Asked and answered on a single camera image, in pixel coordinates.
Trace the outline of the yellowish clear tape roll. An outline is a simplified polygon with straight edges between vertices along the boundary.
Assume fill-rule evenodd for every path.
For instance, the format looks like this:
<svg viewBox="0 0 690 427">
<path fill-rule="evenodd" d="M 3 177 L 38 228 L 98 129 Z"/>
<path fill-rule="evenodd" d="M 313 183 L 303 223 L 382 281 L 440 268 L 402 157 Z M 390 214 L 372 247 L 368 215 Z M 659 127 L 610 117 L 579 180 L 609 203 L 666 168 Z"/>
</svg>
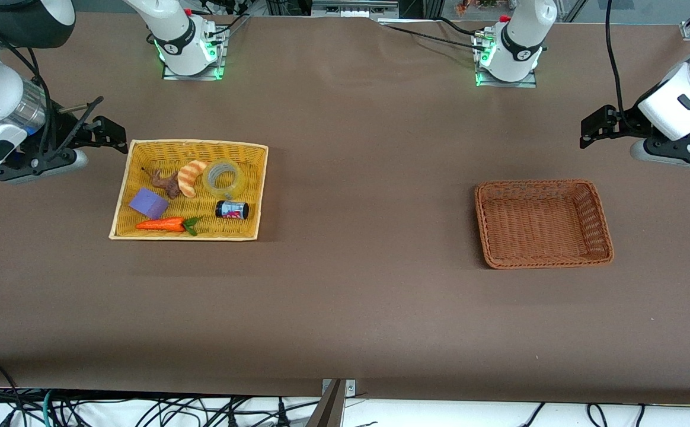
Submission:
<svg viewBox="0 0 690 427">
<path fill-rule="evenodd" d="M 234 200 L 245 189 L 247 179 L 237 162 L 223 158 L 207 165 L 202 173 L 202 183 L 212 197 Z"/>
</svg>

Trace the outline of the purple foam block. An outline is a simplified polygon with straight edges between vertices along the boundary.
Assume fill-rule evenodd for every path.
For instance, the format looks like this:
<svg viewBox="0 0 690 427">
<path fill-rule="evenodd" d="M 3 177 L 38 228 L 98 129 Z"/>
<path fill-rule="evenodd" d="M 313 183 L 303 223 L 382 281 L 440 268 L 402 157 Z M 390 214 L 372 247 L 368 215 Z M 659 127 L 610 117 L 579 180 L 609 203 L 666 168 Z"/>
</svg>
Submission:
<svg viewBox="0 0 690 427">
<path fill-rule="evenodd" d="M 140 187 L 128 206 L 148 219 L 160 219 L 167 210 L 169 201 L 147 187 Z"/>
</svg>

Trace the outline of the brown toy dinosaur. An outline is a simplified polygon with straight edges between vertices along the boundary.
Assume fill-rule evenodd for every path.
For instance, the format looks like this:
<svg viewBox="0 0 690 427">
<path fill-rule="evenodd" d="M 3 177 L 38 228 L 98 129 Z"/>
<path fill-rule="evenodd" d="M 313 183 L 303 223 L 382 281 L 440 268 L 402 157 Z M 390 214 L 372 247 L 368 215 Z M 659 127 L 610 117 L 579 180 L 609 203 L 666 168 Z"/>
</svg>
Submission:
<svg viewBox="0 0 690 427">
<path fill-rule="evenodd" d="M 160 168 L 150 170 L 150 168 L 141 167 L 140 170 L 147 175 L 150 185 L 156 189 L 164 190 L 169 199 L 174 199 L 181 195 L 181 189 L 178 184 L 178 172 L 162 175 Z"/>
</svg>

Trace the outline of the toy croissant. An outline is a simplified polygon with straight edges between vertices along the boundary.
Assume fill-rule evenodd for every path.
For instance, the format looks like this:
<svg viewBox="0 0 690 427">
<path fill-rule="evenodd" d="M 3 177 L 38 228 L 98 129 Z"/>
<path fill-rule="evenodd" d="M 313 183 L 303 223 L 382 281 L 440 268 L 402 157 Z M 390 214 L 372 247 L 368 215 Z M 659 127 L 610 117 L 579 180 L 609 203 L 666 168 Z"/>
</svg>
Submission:
<svg viewBox="0 0 690 427">
<path fill-rule="evenodd" d="M 187 198 L 196 197 L 196 181 L 208 165 L 207 161 L 193 160 L 180 168 L 177 173 L 177 184 L 182 195 Z"/>
</svg>

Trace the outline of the orange toy carrot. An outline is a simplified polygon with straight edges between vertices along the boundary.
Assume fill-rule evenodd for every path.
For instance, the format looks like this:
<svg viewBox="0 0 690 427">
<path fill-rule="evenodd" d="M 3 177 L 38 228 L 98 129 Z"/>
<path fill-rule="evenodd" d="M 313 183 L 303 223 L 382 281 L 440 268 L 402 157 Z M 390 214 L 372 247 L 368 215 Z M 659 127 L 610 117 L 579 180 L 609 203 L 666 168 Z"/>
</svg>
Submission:
<svg viewBox="0 0 690 427">
<path fill-rule="evenodd" d="M 165 217 L 161 219 L 150 219 L 136 224 L 137 230 L 144 231 L 165 231 L 165 232 L 187 232 L 190 236 L 198 235 L 195 226 L 201 217 Z"/>
</svg>

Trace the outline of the brown wicker basket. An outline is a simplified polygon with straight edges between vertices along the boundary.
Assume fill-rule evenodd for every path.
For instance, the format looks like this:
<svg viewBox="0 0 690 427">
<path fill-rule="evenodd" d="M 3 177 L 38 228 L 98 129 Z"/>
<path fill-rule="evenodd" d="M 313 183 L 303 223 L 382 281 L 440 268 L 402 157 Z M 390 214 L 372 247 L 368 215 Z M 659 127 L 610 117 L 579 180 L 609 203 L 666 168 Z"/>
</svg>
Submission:
<svg viewBox="0 0 690 427">
<path fill-rule="evenodd" d="M 484 181 L 474 189 L 481 251 L 498 270 L 611 264 L 595 185 L 583 179 Z"/>
</svg>

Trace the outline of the small black can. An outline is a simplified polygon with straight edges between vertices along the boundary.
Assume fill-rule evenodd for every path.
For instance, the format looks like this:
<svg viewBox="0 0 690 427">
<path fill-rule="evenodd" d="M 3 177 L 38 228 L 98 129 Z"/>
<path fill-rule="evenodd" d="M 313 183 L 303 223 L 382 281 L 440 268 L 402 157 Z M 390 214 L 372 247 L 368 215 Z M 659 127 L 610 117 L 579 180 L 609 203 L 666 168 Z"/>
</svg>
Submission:
<svg viewBox="0 0 690 427">
<path fill-rule="evenodd" d="M 241 219 L 244 221 L 250 215 L 250 205 L 247 202 L 220 200 L 215 206 L 215 217 L 221 219 Z"/>
</svg>

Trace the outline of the yellow wicker basket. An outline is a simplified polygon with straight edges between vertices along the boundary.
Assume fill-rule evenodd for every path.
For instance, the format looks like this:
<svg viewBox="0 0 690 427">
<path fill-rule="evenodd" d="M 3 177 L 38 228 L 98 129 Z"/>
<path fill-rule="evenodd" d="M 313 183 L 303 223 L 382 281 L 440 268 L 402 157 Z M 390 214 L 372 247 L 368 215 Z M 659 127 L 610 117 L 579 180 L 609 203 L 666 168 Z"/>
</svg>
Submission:
<svg viewBox="0 0 690 427">
<path fill-rule="evenodd" d="M 258 238 L 261 219 L 261 206 L 266 183 L 267 154 L 269 149 L 261 144 L 233 141 L 211 141 L 199 139 L 161 139 L 133 140 L 129 144 L 123 180 L 110 227 L 111 240 L 139 241 L 252 241 Z M 185 167 L 190 161 L 215 161 L 229 159 L 245 177 L 242 191 L 229 198 L 232 202 L 248 203 L 247 219 L 216 216 L 216 205 L 225 196 L 210 190 L 197 177 L 196 197 L 180 195 L 171 199 L 164 189 L 152 185 L 151 175 L 160 170 L 161 177 L 167 178 Z M 195 235 L 188 231 L 140 230 L 136 225 L 147 221 L 129 203 L 136 194 L 148 189 L 167 200 L 162 217 L 195 217 L 191 227 Z"/>
</svg>

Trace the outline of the grey background device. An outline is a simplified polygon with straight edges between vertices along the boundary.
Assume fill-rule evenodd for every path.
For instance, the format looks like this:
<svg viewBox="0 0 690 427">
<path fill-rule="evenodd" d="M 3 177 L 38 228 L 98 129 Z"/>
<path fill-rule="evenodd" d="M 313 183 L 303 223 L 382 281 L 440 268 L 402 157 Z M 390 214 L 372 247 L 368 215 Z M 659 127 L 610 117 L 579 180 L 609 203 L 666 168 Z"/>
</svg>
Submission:
<svg viewBox="0 0 690 427">
<path fill-rule="evenodd" d="M 398 0 L 312 0 L 312 17 L 367 17 L 399 19 Z"/>
</svg>

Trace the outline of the brown table cover sheet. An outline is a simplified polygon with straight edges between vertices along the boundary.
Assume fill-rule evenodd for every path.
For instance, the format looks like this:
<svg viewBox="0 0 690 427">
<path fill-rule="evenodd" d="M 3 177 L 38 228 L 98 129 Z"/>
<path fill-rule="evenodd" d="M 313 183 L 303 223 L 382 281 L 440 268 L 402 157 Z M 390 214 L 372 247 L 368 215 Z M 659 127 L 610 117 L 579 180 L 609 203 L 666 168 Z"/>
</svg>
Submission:
<svg viewBox="0 0 690 427">
<path fill-rule="evenodd" d="M 690 403 L 690 167 L 580 149 L 614 102 L 603 27 L 552 28 L 534 89 L 364 18 L 253 17 L 223 80 L 163 81 L 136 14 L 38 52 L 59 103 L 132 139 L 269 147 L 256 241 L 108 235 L 126 157 L 0 182 L 0 364 L 21 387 Z M 474 189 L 586 179 L 607 266 L 494 270 Z"/>
</svg>

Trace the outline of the brown slanted bar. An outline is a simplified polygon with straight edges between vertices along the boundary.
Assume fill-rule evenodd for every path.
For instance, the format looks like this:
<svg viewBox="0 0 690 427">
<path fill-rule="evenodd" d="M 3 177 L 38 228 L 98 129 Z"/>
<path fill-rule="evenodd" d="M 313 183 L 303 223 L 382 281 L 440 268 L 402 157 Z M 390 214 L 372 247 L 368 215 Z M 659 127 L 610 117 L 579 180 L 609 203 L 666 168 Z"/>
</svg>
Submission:
<svg viewBox="0 0 690 427">
<path fill-rule="evenodd" d="M 347 391 L 347 380 L 329 380 L 305 427 L 341 427 Z"/>
</svg>

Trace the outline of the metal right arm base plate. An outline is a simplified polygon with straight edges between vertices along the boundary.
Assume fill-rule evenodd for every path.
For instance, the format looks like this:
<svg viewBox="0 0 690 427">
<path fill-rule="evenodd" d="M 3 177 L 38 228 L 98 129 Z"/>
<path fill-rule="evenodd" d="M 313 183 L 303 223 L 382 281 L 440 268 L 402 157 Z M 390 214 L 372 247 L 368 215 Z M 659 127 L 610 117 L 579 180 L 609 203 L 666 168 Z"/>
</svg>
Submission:
<svg viewBox="0 0 690 427">
<path fill-rule="evenodd" d="M 231 35 L 228 27 L 225 29 L 227 29 L 226 32 L 218 36 L 210 36 L 207 40 L 199 42 L 200 54 L 197 59 L 200 59 L 199 62 L 205 62 L 205 68 L 193 75 L 177 74 L 165 62 L 164 54 L 159 52 L 159 59 L 163 64 L 162 79 L 171 81 L 220 81 L 224 76 L 229 35 Z"/>
</svg>

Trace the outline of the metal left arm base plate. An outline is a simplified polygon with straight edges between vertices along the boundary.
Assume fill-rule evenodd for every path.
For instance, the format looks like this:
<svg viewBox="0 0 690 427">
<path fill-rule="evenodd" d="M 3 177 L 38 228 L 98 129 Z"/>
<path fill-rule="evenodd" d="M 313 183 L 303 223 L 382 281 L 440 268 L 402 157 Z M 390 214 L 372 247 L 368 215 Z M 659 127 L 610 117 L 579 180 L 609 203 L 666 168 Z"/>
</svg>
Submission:
<svg viewBox="0 0 690 427">
<path fill-rule="evenodd" d="M 494 36 L 483 35 L 482 32 L 476 31 L 473 36 L 470 36 L 472 45 L 474 47 L 481 47 L 481 50 L 475 51 L 473 54 L 475 64 L 475 86 L 476 87 L 507 87 L 507 88 L 535 88 L 536 76 L 535 71 L 531 70 L 524 77 L 523 80 L 516 82 L 507 82 L 495 78 L 491 71 L 485 68 L 485 64 L 489 62 L 490 57 L 495 51 Z"/>
</svg>

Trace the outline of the metal table edge bracket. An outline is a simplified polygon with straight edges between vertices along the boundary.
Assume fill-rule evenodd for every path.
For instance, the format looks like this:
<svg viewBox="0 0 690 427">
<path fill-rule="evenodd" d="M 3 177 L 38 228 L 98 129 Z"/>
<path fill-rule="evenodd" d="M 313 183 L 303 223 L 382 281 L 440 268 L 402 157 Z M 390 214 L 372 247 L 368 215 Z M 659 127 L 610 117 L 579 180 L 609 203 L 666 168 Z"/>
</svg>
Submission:
<svg viewBox="0 0 690 427">
<path fill-rule="evenodd" d="M 333 379 L 330 378 L 326 378 L 322 381 L 321 395 L 324 395 L 326 393 L 328 386 L 331 384 L 332 381 Z M 356 397 L 356 379 L 344 379 L 342 380 L 342 382 L 343 384 L 345 384 L 345 396 L 347 398 Z"/>
</svg>

